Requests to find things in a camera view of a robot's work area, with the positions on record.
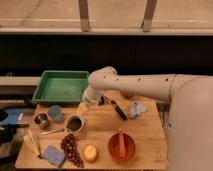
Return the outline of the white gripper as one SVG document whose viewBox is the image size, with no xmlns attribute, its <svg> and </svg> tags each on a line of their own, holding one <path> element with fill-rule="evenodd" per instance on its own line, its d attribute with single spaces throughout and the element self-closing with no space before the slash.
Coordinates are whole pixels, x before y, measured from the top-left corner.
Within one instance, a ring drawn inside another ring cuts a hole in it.
<svg viewBox="0 0 213 171">
<path fill-rule="evenodd" d="M 102 93 L 92 87 L 87 87 L 82 95 L 82 101 L 77 107 L 77 114 L 82 115 L 90 106 L 97 104 L 100 101 Z"/>
</svg>

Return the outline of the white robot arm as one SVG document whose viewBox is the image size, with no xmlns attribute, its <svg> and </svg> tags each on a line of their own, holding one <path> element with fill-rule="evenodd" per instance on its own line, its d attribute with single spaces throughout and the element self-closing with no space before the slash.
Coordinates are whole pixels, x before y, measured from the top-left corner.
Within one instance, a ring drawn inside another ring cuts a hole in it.
<svg viewBox="0 0 213 171">
<path fill-rule="evenodd" d="M 108 90 L 170 105 L 167 171 L 213 171 L 213 76 L 119 75 L 108 66 L 89 75 L 82 101 L 96 104 Z"/>
</svg>

